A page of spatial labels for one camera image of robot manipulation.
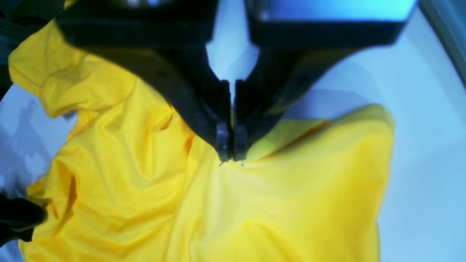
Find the yellow fabric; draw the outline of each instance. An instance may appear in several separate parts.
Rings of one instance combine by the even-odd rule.
[[[70,47],[54,22],[10,56],[12,80],[78,123],[29,197],[48,219],[27,262],[375,262],[394,123],[380,105],[283,120],[244,167],[219,167],[154,89]]]

